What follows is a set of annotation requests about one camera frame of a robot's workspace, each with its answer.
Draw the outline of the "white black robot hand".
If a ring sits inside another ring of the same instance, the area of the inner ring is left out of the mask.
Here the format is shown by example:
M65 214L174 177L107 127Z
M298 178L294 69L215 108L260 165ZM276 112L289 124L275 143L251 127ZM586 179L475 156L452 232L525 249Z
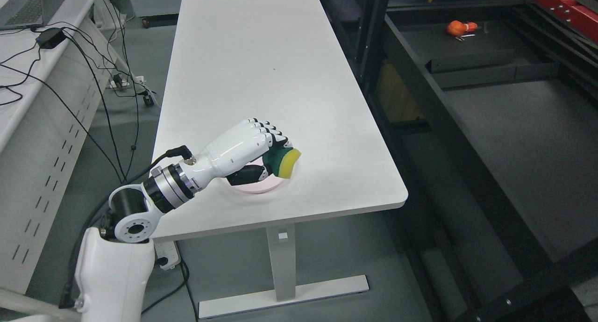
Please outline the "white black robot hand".
M192 165L180 163L196 191L205 189L215 178L227 177L273 148L291 148L292 143L270 122L243 119L194 154Z

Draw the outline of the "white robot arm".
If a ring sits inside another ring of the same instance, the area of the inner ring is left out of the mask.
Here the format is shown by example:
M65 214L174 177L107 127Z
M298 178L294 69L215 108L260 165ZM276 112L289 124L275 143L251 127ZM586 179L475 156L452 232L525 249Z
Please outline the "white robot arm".
M190 157L155 167L141 184L121 186L107 196L111 213L102 227L83 225L69 256L69 278L58 307L73 308L83 322L138 322L147 282L156 262L151 238L164 214L189 201L207 179L194 185Z

